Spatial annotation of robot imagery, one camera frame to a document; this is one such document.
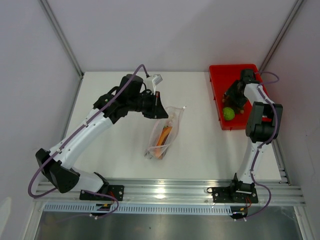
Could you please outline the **clear pink-dotted zip bag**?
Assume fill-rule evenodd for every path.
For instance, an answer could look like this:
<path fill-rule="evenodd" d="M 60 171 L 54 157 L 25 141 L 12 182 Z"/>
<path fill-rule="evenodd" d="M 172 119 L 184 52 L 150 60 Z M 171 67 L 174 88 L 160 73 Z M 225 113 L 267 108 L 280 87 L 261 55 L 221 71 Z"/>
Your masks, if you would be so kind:
<path fill-rule="evenodd" d="M 180 123 L 186 106 L 169 106 L 165 110 L 168 118 L 158 119 L 151 131 L 148 146 L 144 152 L 146 159 L 162 160 L 178 136 Z"/>

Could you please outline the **green custard apple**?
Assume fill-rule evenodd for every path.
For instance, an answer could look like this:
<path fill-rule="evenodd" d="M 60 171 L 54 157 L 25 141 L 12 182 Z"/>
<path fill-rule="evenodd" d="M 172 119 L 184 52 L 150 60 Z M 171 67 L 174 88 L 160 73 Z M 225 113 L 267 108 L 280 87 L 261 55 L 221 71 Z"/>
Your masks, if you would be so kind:
<path fill-rule="evenodd" d="M 231 107 L 224 107 L 222 109 L 222 116 L 225 121 L 232 121 L 235 115 L 235 111 Z"/>

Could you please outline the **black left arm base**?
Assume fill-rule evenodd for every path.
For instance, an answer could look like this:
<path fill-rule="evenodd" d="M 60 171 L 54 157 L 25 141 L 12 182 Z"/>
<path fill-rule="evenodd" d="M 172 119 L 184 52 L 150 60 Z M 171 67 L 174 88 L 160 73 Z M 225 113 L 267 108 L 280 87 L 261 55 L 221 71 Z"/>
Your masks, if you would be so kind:
<path fill-rule="evenodd" d="M 124 197 L 124 185 L 103 185 L 96 193 L 82 190 L 79 199 L 82 201 L 113 201 L 113 198 L 122 201 Z"/>

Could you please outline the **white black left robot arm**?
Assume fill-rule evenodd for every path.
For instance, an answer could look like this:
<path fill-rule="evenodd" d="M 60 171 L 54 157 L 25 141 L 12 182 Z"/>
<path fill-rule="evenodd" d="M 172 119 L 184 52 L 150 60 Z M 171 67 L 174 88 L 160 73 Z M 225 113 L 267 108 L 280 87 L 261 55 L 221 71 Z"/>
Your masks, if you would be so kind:
<path fill-rule="evenodd" d="M 159 74 L 146 79 L 134 74 L 125 75 L 118 86 L 97 99 L 73 133 L 50 150 L 41 148 L 36 152 L 41 172 L 55 190 L 61 194 L 80 191 L 81 200 L 103 200 L 108 196 L 110 184 L 101 174 L 75 169 L 74 164 L 101 133 L 129 112 L 142 113 L 148 119 L 167 119 L 169 115 L 156 90 L 161 81 Z"/>

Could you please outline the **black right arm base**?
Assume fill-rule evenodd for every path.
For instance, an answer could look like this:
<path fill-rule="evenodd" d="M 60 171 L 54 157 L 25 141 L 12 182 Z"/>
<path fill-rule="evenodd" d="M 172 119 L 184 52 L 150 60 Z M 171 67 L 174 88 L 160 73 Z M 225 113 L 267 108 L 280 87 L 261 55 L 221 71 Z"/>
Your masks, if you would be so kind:
<path fill-rule="evenodd" d="M 222 204 L 257 204 L 259 202 L 257 191 L 254 189 L 253 193 L 232 192 L 229 186 L 227 187 L 208 187 L 206 189 L 208 194 L 212 195 L 214 203 Z"/>

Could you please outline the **brown longan fruit bunch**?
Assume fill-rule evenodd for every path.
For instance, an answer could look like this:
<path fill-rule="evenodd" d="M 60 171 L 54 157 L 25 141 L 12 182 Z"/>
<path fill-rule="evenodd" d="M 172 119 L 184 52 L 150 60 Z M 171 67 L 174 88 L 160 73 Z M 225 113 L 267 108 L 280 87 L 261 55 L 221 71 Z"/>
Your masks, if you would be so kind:
<path fill-rule="evenodd" d="M 221 101 L 223 108 L 231 108 L 235 114 L 243 115 L 245 113 L 244 107 L 239 107 L 229 96 L 224 94 Z"/>

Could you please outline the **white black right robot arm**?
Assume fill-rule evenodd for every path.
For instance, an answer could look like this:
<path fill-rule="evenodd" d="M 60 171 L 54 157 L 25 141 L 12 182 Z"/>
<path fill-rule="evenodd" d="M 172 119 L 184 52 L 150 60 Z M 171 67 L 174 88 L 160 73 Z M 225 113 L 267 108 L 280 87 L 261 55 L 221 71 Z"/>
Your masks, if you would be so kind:
<path fill-rule="evenodd" d="M 252 69 L 243 69 L 240 79 L 228 88 L 223 95 L 223 102 L 236 114 L 244 112 L 246 103 L 251 104 L 251 111 L 245 127 L 248 137 L 247 148 L 239 170 L 234 174 L 228 189 L 228 196 L 239 202 L 254 192 L 256 169 L 267 145 L 279 134 L 283 106 L 272 101 L 258 81 L 258 73 Z"/>

